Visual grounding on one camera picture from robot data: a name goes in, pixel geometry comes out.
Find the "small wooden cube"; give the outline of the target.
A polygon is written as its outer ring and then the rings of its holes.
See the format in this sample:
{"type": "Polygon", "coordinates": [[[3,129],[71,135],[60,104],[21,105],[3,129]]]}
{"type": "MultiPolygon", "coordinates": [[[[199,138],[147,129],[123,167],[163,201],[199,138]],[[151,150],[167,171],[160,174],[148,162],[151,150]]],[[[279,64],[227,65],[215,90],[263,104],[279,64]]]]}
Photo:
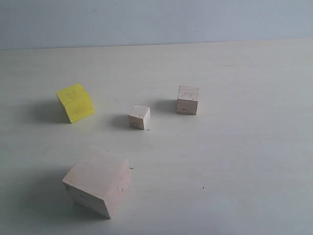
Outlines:
{"type": "Polygon", "coordinates": [[[150,120],[150,108],[135,104],[128,114],[129,125],[136,129],[145,130],[150,120]]]}

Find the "medium wooden cube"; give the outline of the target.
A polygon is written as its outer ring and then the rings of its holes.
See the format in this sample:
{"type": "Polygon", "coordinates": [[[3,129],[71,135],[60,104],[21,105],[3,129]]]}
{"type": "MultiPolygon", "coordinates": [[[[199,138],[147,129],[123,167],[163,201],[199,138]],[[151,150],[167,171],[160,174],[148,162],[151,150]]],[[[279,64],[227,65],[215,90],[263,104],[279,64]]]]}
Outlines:
{"type": "Polygon", "coordinates": [[[196,115],[199,102],[199,88],[179,86],[177,97],[177,113],[196,115]]]}

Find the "yellow cube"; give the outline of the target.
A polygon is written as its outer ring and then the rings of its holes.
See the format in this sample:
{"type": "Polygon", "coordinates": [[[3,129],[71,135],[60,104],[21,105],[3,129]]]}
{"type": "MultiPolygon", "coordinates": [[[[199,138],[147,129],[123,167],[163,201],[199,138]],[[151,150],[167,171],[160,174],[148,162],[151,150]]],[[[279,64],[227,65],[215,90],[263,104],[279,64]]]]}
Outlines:
{"type": "Polygon", "coordinates": [[[77,122],[94,113],[94,106],[88,92],[76,83],[56,92],[70,123],[77,122]]]}

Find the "large wooden cube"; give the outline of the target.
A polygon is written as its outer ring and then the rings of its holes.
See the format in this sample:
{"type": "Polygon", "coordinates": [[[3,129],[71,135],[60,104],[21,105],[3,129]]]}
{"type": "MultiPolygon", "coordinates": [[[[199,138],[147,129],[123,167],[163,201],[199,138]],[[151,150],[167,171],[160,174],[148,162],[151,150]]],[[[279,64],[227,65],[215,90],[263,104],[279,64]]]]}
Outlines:
{"type": "Polygon", "coordinates": [[[73,201],[106,219],[113,217],[116,206],[131,182],[129,161],[95,148],[87,148],[62,179],[73,201]]]}

